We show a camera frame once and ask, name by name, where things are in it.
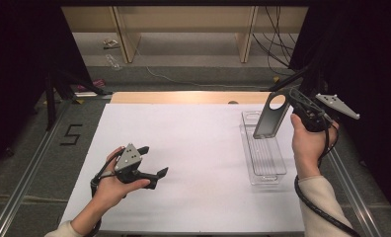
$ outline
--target transparent plastic tray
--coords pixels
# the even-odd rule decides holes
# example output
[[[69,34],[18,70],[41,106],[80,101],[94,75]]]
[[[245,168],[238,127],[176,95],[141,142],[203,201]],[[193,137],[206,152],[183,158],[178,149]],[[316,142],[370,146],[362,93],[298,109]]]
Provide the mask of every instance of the transparent plastic tray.
[[[276,138],[253,136],[260,115],[261,111],[243,112],[240,124],[249,178],[252,185],[277,185],[286,169]]]

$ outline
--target hand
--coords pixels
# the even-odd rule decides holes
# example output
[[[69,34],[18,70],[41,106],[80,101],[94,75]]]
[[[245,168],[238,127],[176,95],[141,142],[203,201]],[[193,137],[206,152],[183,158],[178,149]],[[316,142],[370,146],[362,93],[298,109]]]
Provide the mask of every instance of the hand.
[[[321,175],[318,160],[325,148],[325,131],[310,132],[304,127],[299,116],[292,114],[290,118],[294,127],[291,146],[294,152],[298,178],[304,179]],[[336,129],[339,127],[335,121],[333,126]],[[329,144],[332,145],[337,138],[337,132],[333,127],[329,128],[329,136]]]
[[[123,147],[117,148],[108,157],[107,161],[121,151]],[[116,159],[107,166],[106,171],[114,171]],[[91,201],[71,222],[72,228],[81,235],[91,232],[96,223],[113,206],[117,205],[128,193],[149,185],[149,180],[137,180],[130,184],[122,183],[116,176],[103,178]]]

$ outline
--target sleeve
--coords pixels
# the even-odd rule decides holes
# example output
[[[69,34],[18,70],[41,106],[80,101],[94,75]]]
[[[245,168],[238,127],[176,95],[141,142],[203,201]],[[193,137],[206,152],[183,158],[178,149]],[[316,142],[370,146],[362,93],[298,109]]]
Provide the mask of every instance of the sleeve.
[[[70,225],[70,221],[65,221],[59,227],[44,235],[44,237],[81,237]]]
[[[323,176],[302,179],[299,181],[299,188],[320,209],[343,222],[343,224],[352,227],[336,200],[334,189]],[[300,201],[300,209],[305,226],[305,236],[350,236],[313,212],[303,201]]]

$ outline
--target white surface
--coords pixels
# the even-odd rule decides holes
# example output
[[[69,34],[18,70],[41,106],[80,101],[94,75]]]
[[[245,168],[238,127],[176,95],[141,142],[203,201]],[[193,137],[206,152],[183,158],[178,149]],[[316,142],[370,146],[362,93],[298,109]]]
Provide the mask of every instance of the white surface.
[[[62,222],[91,198],[90,181],[115,148],[149,146],[139,167],[169,167],[156,190],[127,195],[104,217],[102,231],[235,234],[303,231],[294,191],[292,127],[277,134],[287,175],[277,189],[251,186],[239,131],[243,111],[264,105],[106,105]]]

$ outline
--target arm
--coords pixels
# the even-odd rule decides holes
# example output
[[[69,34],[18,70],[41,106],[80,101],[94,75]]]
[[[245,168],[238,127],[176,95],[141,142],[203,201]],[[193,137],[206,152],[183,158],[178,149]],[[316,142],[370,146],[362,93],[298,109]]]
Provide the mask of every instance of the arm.
[[[110,159],[119,152],[121,147],[113,151],[108,157]],[[106,171],[115,169],[116,159],[114,159]],[[96,223],[113,206],[116,206],[128,193],[141,189],[149,185],[149,180],[137,180],[130,184],[122,183],[116,176],[106,177],[100,181],[98,189],[93,198],[84,209],[70,222],[65,222],[60,227],[50,232],[46,237],[51,236],[84,236],[91,232]]]
[[[325,146],[325,133],[309,132],[297,115],[291,115],[291,123],[294,127],[292,148],[300,190],[320,209],[351,227],[336,200],[331,184],[321,176],[318,168],[318,160]],[[336,130],[331,127],[329,133],[330,144],[333,144],[337,135]],[[306,236],[349,236],[313,212],[303,202],[300,203],[300,209]]]

